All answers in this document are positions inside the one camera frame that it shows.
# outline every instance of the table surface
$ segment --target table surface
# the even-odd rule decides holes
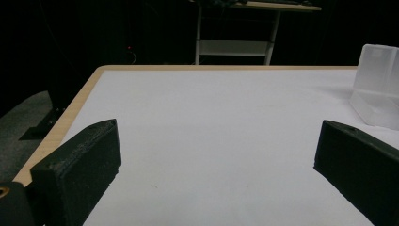
[[[105,66],[14,181],[117,119],[122,166],[85,225],[372,225],[312,166],[323,120],[399,147],[349,104],[355,67]]]
[[[254,9],[267,9],[267,10],[279,10],[279,11],[303,11],[312,12],[320,11],[322,8],[316,6],[302,6],[302,5],[291,5],[291,4],[277,4],[277,3],[264,3],[264,2],[253,2],[248,1],[246,4],[236,3],[231,6],[232,8],[254,8]]]

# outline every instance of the cable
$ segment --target cable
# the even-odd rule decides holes
[[[47,31],[50,33],[50,36],[51,36],[54,44],[56,45],[56,48],[59,50],[59,53],[65,58],[65,60],[68,62],[68,64],[72,67],[72,69],[77,73],[78,78],[80,80],[82,80],[83,82],[85,82],[84,79],[82,78],[82,74],[74,67],[74,65],[68,59],[68,57],[65,55],[64,51],[62,50],[61,46],[59,45],[58,41],[56,40],[56,36],[54,35],[50,25],[48,24],[47,17],[44,12],[44,7],[43,7],[41,0],[39,0],[39,4],[40,4],[40,11],[41,11],[41,15],[43,17],[44,24],[46,25]]]

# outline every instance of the white plastic box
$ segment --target white plastic box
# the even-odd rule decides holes
[[[363,46],[350,104],[365,123],[399,130],[398,48]]]

